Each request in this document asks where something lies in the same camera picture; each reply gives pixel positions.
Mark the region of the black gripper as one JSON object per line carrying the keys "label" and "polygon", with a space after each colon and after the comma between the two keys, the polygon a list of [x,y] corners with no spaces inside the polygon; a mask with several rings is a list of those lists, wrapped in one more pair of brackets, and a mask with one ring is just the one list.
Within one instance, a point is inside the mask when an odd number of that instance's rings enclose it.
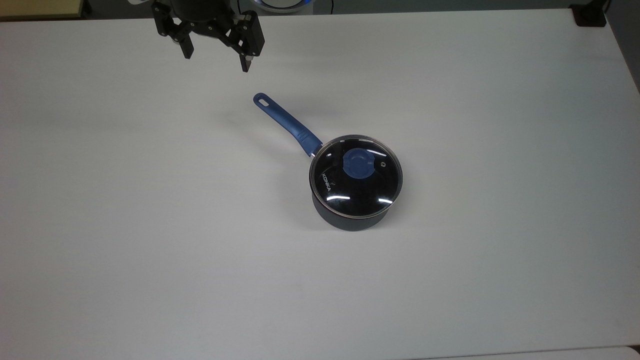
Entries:
{"label": "black gripper", "polygon": [[[185,59],[194,53],[191,32],[199,23],[213,22],[222,26],[220,41],[239,57],[244,73],[265,45],[265,35],[255,11],[237,14],[229,0],[170,0],[151,3],[151,13],[157,33],[178,44]],[[180,21],[176,23],[172,14]]]}

